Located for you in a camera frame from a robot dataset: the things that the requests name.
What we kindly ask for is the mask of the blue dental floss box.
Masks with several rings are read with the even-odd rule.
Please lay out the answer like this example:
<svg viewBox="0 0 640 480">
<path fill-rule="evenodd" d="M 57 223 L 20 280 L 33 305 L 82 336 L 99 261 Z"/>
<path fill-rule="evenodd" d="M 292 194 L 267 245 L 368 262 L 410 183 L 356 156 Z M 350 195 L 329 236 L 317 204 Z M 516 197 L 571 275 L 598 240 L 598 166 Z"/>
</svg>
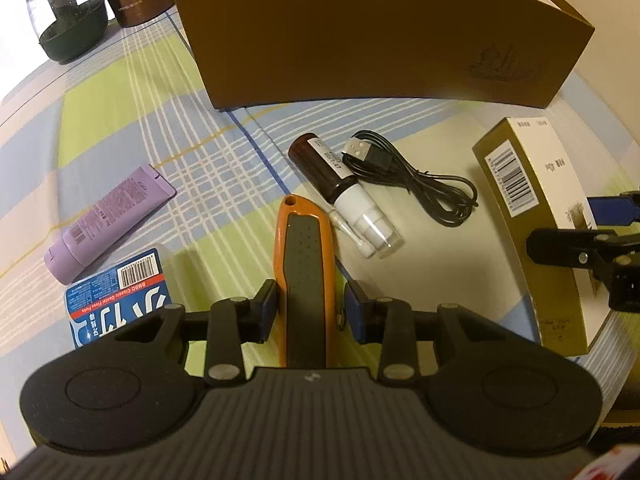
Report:
<svg viewBox="0 0 640 480">
<path fill-rule="evenodd" d="M 169 265 L 166 249 L 152 246 L 68 286 L 64 304 L 74 347 L 171 304 Z"/>
</svg>

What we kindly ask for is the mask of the orange utility knife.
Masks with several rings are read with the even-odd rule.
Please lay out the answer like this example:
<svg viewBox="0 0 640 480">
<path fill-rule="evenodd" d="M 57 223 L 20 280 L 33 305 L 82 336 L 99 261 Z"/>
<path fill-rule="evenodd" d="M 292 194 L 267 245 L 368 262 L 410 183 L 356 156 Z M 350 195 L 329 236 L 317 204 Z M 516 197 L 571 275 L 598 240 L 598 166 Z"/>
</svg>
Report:
<svg viewBox="0 0 640 480">
<path fill-rule="evenodd" d="M 280 203 L 273 251 L 280 289 L 280 365 L 302 370 L 337 366 L 333 232 L 328 215 L 308 198 Z"/>
</svg>

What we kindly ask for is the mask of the brown spray bottle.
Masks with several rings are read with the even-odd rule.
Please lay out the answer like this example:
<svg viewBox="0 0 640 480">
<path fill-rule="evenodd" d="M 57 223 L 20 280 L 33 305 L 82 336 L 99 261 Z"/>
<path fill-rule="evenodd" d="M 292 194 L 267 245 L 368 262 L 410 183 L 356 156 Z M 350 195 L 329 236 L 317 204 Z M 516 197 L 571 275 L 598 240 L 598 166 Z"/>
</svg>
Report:
<svg viewBox="0 0 640 480">
<path fill-rule="evenodd" d="M 356 237 L 369 243 L 381 258 L 401 246 L 400 235 L 356 174 L 316 134 L 304 133 L 295 139 L 288 158 Z"/>
</svg>

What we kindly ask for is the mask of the purple lotion tube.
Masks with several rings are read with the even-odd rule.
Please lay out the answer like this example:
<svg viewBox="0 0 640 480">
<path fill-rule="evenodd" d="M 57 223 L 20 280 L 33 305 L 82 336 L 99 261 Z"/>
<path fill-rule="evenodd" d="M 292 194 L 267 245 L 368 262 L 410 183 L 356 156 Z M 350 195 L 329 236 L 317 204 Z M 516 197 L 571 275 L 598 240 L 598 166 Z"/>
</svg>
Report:
<svg viewBox="0 0 640 480">
<path fill-rule="evenodd" d="M 69 285 L 176 194 L 152 166 L 140 166 L 63 232 L 43 256 L 46 267 L 61 284 Z"/>
</svg>

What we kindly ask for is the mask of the brown cardboard storage box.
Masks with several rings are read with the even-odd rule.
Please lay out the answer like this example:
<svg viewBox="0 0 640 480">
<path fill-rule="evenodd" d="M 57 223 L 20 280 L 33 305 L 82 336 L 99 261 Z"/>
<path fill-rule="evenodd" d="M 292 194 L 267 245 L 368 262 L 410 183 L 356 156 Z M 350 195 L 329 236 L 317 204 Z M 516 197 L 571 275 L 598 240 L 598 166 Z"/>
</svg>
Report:
<svg viewBox="0 0 640 480">
<path fill-rule="evenodd" d="M 217 108 L 348 98 L 548 105 L 594 28 L 566 0 L 175 0 Z"/>
</svg>

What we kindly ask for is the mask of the dark green glass humidifier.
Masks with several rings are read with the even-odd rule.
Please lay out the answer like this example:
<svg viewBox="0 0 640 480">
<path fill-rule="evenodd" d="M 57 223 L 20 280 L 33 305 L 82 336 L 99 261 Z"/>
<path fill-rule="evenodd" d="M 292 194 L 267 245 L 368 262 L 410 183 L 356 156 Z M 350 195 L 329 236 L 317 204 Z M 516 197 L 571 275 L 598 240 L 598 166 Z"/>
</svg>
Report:
<svg viewBox="0 0 640 480">
<path fill-rule="evenodd" d="M 51 61 L 80 58 L 103 38 L 107 28 L 105 0 L 26 0 L 32 28 Z"/>
</svg>

